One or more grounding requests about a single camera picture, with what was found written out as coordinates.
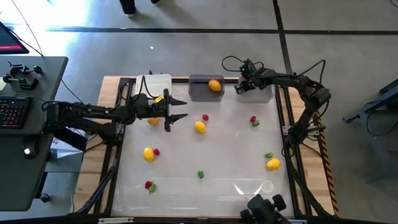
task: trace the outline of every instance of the black metal frame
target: black metal frame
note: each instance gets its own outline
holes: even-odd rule
[[[10,29],[8,28],[8,27],[6,27],[3,23],[1,23],[0,22],[0,27],[2,28],[2,29],[4,29],[6,32],[7,32],[7,34],[9,34],[11,37],[12,37],[12,39],[14,40],[14,41],[16,41],[18,44],[19,44],[19,46],[21,47],[21,49],[19,49],[19,50],[7,50],[7,51],[4,51],[4,52],[1,52],[0,51],[0,55],[4,55],[4,54],[6,54],[6,55],[9,55],[9,54],[29,54],[29,50],[25,47],[25,45],[23,45],[19,40],[18,40],[18,38],[12,33],[12,32],[10,32]]]
[[[127,85],[127,96],[130,96],[132,93],[133,84],[135,82],[136,82],[135,77],[134,78],[121,78],[119,81],[118,88],[120,89]],[[188,77],[181,77],[181,78],[173,77],[172,78],[172,83],[188,83],[188,82],[189,82]],[[225,78],[224,82],[229,83],[229,84],[235,84],[235,83],[238,83],[238,78]],[[122,100],[122,93],[123,93],[123,91],[118,91],[115,105],[120,104],[120,102]],[[282,127],[285,125],[285,121],[284,121],[284,114],[283,114],[283,110],[282,110],[281,97],[279,94],[279,87],[277,87],[277,86],[275,86],[275,99],[276,99],[276,103],[277,103],[277,110],[278,110],[279,124],[280,124],[280,131],[281,131],[281,139],[282,139],[282,136],[283,136]],[[124,131],[125,131],[125,128],[123,128],[123,131],[121,133],[122,140],[116,146],[115,159],[120,159],[120,157],[121,157],[121,151],[122,151],[123,139],[124,139]],[[105,151],[102,171],[101,171],[101,177],[99,180],[100,182],[101,182],[101,180],[103,180],[104,176],[107,173],[107,170],[109,167],[109,162],[111,159],[111,151],[112,151],[112,146],[107,146],[106,151]],[[290,187],[290,194],[292,196],[294,215],[295,215],[295,217],[299,217],[300,215],[302,215],[302,213],[299,209],[295,181],[291,175],[288,175],[288,176],[289,176],[289,187]],[[118,173],[116,172],[110,182],[108,198],[106,201],[106,206],[105,206],[104,212],[103,213],[100,212],[101,202],[102,202],[102,194],[101,194],[101,196],[98,198],[98,200],[95,203],[93,213],[103,214],[106,217],[111,217],[111,208],[112,208],[112,204],[113,204],[114,191],[116,188],[117,178],[118,178]],[[197,219],[198,218],[167,218],[167,217],[158,217],[158,218],[139,217],[139,218],[137,218],[137,217],[135,217],[134,222],[165,222],[165,221],[187,222],[187,221],[197,221]],[[209,222],[239,223],[240,218],[209,218]]]

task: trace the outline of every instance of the wooden table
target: wooden table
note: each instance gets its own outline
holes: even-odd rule
[[[104,77],[101,91],[99,93],[98,105],[113,107],[116,101],[116,96],[118,94],[118,85],[121,77]],[[304,110],[303,102],[299,97],[299,94],[294,89],[289,89],[290,99],[292,102],[292,110],[294,118],[299,118],[302,111]],[[282,99],[282,107],[284,111],[284,119],[288,125],[289,120],[287,116],[286,101],[284,98],[283,91],[280,91]],[[97,122],[108,122],[107,120],[96,120]],[[303,161],[303,168],[305,171],[305,178],[307,180],[308,188],[314,194],[315,198],[322,204],[323,208],[329,213],[335,213],[338,215],[337,202],[335,199],[335,190],[333,188],[333,179],[331,177],[331,169],[328,163],[327,149],[325,139],[323,135],[319,137],[321,141],[310,141],[306,140],[305,144],[315,148],[319,151],[319,145],[322,146],[323,159],[319,157],[318,154],[314,153],[306,147],[301,147],[301,155]],[[99,137],[93,139],[89,142],[87,147],[94,146],[101,142]],[[101,145],[88,151],[83,158],[83,163],[81,165],[81,171],[79,179],[76,185],[74,202],[75,208],[78,210],[83,206],[83,204],[89,199],[91,194],[97,188],[100,181],[101,168],[104,161],[105,145]],[[114,157],[116,149],[112,150],[111,158]],[[297,195],[300,210],[304,211],[303,197],[300,188],[297,186]],[[102,203],[101,211],[103,211],[106,205],[106,199],[108,198],[108,188],[105,189]]]

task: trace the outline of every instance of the computer monitor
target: computer monitor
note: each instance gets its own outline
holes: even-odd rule
[[[29,50],[0,22],[0,55],[28,54]]]

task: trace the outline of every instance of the yellow lemon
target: yellow lemon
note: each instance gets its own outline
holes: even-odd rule
[[[147,120],[150,125],[156,125],[159,122],[159,118],[148,118]]]
[[[201,121],[197,121],[195,122],[195,130],[197,133],[203,134],[206,131],[206,125]]]
[[[276,170],[280,167],[280,160],[278,159],[271,159],[267,162],[267,169],[269,170]]]
[[[213,91],[221,91],[221,84],[217,80],[210,80],[209,87]]]
[[[147,147],[144,149],[144,159],[148,162],[152,162],[154,160],[154,151],[153,149]]]

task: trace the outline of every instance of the black clamp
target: black clamp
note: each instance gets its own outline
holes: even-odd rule
[[[39,83],[38,79],[34,78],[32,82],[28,82],[25,78],[16,79],[15,76],[18,74],[28,75],[30,72],[35,72],[37,74],[43,75],[43,70],[40,66],[35,66],[33,69],[29,69],[27,66],[23,64],[15,64],[13,65],[11,62],[10,64],[10,72],[3,76],[2,80],[5,83],[12,83],[18,82],[18,87],[21,90],[34,90]]]

